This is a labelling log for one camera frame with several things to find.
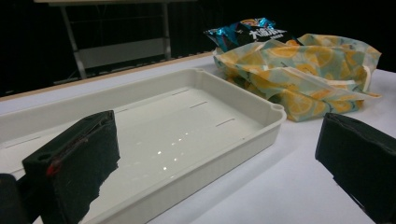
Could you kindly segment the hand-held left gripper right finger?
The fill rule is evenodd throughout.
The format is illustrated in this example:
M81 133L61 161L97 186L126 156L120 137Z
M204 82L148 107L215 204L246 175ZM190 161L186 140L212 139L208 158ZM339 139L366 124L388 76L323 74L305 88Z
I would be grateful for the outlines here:
M325 115L315 158L376 224L396 224L396 139L339 114Z

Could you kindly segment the metal frame stand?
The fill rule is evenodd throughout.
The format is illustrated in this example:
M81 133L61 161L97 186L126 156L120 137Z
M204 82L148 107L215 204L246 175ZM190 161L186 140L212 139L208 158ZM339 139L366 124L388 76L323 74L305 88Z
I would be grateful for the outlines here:
M141 58L163 55L168 61L172 58L169 32L168 5L177 2L196 2L197 0L34 0L38 4L59 7L64 19L68 39L73 50L78 72L81 79L88 77L87 68L94 68L114 63L124 63ZM163 36L135 42L107 45L103 47L80 49L76 42L66 8L71 6L89 5L121 5L121 4L159 4L162 9Z

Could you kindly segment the white plastic tray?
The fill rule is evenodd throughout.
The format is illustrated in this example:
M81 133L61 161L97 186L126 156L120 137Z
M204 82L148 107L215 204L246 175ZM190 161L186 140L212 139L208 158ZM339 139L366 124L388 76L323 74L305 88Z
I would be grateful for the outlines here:
M0 103L0 172L24 174L21 161L79 119L112 110L119 167L81 224L146 224L271 146L285 120L268 102L202 69L13 111Z

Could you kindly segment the yellow patterned snack bag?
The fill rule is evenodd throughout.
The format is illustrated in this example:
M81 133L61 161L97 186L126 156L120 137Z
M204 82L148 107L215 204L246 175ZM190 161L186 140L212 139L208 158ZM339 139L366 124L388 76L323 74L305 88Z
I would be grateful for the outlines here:
M227 81L282 105L293 121L357 111L376 98L369 86L380 56L359 40L312 34L214 51Z

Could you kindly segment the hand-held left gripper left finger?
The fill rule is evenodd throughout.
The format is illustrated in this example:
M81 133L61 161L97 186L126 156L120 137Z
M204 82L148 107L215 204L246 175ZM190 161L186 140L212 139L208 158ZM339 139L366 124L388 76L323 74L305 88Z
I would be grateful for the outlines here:
M22 160L28 219L78 224L118 168L117 126L111 110L90 115Z

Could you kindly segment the black and blue snack packet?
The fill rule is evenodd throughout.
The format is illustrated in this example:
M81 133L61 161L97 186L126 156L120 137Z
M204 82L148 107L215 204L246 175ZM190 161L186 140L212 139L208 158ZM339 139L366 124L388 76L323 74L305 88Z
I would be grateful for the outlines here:
M286 43L294 36L283 29L276 28L274 21L266 18L247 19L204 31L222 51L226 52L254 42L265 42L270 39Z

